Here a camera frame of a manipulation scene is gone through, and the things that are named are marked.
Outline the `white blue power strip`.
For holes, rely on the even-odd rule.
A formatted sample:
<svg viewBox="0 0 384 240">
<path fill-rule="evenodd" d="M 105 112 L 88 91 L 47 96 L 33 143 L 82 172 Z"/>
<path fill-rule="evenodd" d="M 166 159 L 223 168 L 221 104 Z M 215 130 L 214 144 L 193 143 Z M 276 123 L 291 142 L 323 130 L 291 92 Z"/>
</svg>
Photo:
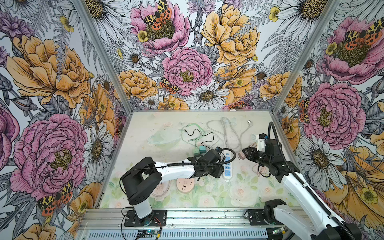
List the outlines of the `white blue power strip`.
<svg viewBox="0 0 384 240">
<path fill-rule="evenodd" d="M 228 162 L 231 159 L 232 154 L 226 153 L 225 157 L 226 157 L 225 162 Z M 228 182 L 233 177 L 232 163 L 227 163 L 224 165 L 223 177 L 226 180 L 226 182 Z"/>
</svg>

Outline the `pink charger plug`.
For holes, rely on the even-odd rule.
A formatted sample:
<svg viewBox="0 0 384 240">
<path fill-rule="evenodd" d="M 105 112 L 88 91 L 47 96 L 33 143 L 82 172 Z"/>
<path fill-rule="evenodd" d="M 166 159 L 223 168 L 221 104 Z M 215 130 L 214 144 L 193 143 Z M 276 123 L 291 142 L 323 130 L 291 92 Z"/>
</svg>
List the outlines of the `pink charger plug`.
<svg viewBox="0 0 384 240">
<path fill-rule="evenodd" d="M 246 159 L 246 156 L 241 152 L 241 153 L 238 153 L 238 157 L 241 159 L 241 160 L 245 160 Z"/>
</svg>

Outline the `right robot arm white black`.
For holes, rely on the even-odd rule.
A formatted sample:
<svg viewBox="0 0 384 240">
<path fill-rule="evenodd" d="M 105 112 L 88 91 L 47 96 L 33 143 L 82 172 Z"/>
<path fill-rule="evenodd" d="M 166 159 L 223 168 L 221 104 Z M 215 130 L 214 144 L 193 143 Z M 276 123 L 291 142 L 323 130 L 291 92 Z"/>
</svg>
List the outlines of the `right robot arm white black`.
<svg viewBox="0 0 384 240">
<path fill-rule="evenodd" d="M 302 240 L 360 240 L 358 225 L 346 223 L 309 186 L 292 162 L 288 162 L 275 139 L 260 139 L 257 146 L 242 150 L 246 159 L 266 167 L 269 174 L 293 195 L 309 217 L 305 220 L 281 199 L 265 202 L 261 212 L 248 212 L 250 222 L 283 224 Z"/>
</svg>

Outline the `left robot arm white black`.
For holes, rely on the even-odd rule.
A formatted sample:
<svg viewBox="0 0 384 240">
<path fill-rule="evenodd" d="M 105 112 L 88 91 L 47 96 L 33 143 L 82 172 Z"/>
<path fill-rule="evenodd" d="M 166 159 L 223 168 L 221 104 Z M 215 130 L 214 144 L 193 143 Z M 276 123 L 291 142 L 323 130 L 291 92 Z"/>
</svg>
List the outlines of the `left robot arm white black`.
<svg viewBox="0 0 384 240">
<path fill-rule="evenodd" d="M 205 176 L 220 178 L 227 163 L 222 156 L 225 150 L 217 147 L 203 155 L 174 163 L 156 162 L 152 157 L 143 158 L 120 178 L 122 191 L 138 219 L 142 222 L 153 216 L 149 197 L 159 184 Z"/>
</svg>

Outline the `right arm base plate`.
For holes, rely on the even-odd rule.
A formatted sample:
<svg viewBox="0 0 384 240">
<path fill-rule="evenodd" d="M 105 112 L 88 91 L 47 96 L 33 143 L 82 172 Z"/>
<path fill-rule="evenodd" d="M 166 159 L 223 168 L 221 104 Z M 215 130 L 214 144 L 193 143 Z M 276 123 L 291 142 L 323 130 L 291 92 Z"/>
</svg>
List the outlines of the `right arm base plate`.
<svg viewBox="0 0 384 240">
<path fill-rule="evenodd" d="M 249 221 L 251 226 L 283 226 L 284 224 L 277 221 L 275 215 L 271 211 L 261 209 L 249 209 L 243 215 L 245 220 Z"/>
</svg>

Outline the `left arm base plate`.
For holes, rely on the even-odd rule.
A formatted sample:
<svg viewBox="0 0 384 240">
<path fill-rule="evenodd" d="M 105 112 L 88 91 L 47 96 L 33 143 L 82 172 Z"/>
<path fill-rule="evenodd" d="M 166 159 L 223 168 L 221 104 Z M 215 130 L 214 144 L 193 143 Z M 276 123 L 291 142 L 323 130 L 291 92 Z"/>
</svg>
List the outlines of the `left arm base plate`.
<svg viewBox="0 0 384 240">
<path fill-rule="evenodd" d="M 140 219 L 135 210 L 129 210 L 125 214 L 125 227 L 165 227 L 167 222 L 167 210 L 153 210 L 147 217 Z"/>
</svg>

